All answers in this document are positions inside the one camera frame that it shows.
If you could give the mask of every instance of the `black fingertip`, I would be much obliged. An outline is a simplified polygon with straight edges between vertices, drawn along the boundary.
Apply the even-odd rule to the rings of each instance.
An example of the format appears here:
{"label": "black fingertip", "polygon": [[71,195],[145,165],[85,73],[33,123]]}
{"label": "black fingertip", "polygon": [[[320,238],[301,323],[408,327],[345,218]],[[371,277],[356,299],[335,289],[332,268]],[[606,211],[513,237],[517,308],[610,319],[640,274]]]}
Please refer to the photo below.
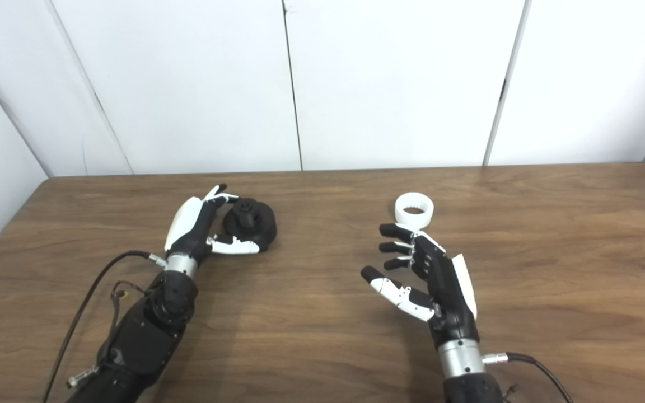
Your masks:
{"label": "black fingertip", "polygon": [[385,270],[395,270],[398,268],[406,268],[407,267],[407,260],[402,260],[402,259],[392,259],[388,260],[387,262],[384,263],[384,268]]}
{"label": "black fingertip", "polygon": [[382,242],[380,244],[380,252],[390,253],[397,252],[407,255],[410,252],[410,248],[405,247],[404,245],[398,245],[394,242]]}
{"label": "black fingertip", "polygon": [[380,235],[383,237],[396,237],[400,227],[394,224],[380,224]]}
{"label": "black fingertip", "polygon": [[388,238],[398,238],[405,242],[410,241],[412,231],[399,227],[397,224],[380,224],[380,235]]}
{"label": "black fingertip", "polygon": [[385,277],[384,274],[380,273],[379,270],[372,266],[365,266],[363,270],[360,270],[360,275],[363,276],[365,281],[367,281],[368,283],[372,283],[372,280]]}

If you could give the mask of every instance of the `white fingertip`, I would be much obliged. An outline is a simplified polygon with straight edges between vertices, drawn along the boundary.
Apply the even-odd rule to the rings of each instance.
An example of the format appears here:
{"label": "white fingertip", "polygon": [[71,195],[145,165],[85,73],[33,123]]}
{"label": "white fingertip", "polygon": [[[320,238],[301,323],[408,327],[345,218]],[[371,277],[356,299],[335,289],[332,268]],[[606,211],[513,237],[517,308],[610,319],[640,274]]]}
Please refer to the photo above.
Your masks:
{"label": "white fingertip", "polygon": [[466,262],[462,254],[456,255],[452,258],[452,264],[455,266],[455,273],[457,281],[459,281],[459,288],[461,288],[461,295],[464,296],[464,302],[469,307],[469,311],[474,314],[476,319],[476,300],[474,300],[474,288],[471,286],[471,278],[469,278],[469,271],[466,268]]}
{"label": "white fingertip", "polygon": [[203,199],[204,199],[204,200],[210,200],[210,199],[213,199],[213,197],[215,197],[215,196],[216,196],[216,193],[218,193],[218,189],[220,189],[220,188],[221,188],[221,186],[220,186],[220,185],[213,186],[213,188],[211,189],[211,191],[210,191],[210,192],[208,192],[208,194],[207,194],[207,195],[205,195],[205,197],[204,197]]}

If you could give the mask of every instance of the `silver metal cylinder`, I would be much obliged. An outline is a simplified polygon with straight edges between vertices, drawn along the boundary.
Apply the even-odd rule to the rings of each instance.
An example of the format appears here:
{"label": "silver metal cylinder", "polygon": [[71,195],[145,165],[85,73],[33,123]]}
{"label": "silver metal cylinder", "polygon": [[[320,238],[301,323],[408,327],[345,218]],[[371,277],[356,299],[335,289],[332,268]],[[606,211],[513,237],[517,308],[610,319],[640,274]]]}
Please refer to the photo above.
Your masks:
{"label": "silver metal cylinder", "polygon": [[479,344],[473,339],[448,341],[437,349],[445,378],[485,372]]}
{"label": "silver metal cylinder", "polygon": [[184,275],[193,278],[195,271],[198,270],[198,263],[195,259],[187,255],[171,255],[168,258],[168,265],[164,270],[173,270],[175,272],[184,273]]}

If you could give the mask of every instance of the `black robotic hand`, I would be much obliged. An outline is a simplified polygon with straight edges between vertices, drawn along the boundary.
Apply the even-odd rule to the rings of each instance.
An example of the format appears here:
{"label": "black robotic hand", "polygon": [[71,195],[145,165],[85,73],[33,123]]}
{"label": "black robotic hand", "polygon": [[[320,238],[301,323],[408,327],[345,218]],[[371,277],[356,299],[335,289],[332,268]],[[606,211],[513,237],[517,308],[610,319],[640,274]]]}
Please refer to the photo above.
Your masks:
{"label": "black robotic hand", "polygon": [[429,324],[445,373],[445,402],[500,403],[502,391],[479,354],[476,303],[464,258],[450,259],[425,232],[402,224],[382,224],[380,233],[399,240],[380,244],[381,252],[405,254],[385,262],[385,269],[412,269],[427,282],[427,293],[402,286],[372,266],[361,275],[399,309]]}

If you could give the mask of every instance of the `black arm segment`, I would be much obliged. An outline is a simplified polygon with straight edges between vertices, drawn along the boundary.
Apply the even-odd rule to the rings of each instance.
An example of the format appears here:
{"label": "black arm segment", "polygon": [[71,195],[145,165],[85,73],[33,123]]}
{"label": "black arm segment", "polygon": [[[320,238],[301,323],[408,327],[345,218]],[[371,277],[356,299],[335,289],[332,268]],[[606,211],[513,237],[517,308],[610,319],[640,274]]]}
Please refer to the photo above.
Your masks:
{"label": "black arm segment", "polygon": [[502,390],[489,373],[469,373],[445,380],[445,403],[502,403]]}
{"label": "black arm segment", "polygon": [[161,376],[194,313],[192,279],[163,271],[116,326],[98,354],[99,372],[67,403],[134,403]]}

